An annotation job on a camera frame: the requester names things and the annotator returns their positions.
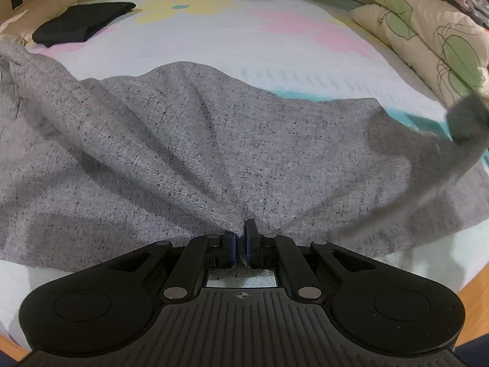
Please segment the grey speckled pants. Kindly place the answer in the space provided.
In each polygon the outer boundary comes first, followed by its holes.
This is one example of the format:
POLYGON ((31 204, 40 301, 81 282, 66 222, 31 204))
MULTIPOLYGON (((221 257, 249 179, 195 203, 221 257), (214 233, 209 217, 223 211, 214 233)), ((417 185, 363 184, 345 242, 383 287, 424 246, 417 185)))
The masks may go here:
POLYGON ((1 45, 1 257, 76 271, 254 220, 369 256, 488 218, 479 127, 455 143, 372 98, 281 98, 207 65, 77 80, 1 45))

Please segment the cream leaf print pillow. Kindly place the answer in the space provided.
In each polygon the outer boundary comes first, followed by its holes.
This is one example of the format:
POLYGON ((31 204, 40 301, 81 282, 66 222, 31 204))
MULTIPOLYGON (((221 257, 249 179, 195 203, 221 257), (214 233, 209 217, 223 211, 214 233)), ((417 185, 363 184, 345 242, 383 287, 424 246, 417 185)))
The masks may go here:
POLYGON ((488 30, 443 0, 373 0, 389 9, 463 84, 488 96, 488 30))

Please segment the folded black garment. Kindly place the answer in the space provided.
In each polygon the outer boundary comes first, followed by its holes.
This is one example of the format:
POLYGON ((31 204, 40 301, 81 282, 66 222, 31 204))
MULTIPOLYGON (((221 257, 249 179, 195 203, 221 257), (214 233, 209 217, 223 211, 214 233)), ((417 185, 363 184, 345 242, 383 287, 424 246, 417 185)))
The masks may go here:
POLYGON ((136 8, 133 2, 101 2, 74 5, 60 16, 42 24, 33 34, 36 44, 51 47, 86 42, 115 19, 136 8))

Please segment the beige pillow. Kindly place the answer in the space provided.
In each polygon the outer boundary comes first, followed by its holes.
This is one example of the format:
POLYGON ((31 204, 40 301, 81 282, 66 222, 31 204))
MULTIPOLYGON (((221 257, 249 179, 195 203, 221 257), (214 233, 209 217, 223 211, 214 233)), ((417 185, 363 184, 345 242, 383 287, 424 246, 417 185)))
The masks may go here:
POLYGON ((1 24, 1 40, 25 46, 32 41, 34 31, 42 22, 41 14, 25 9, 1 24))

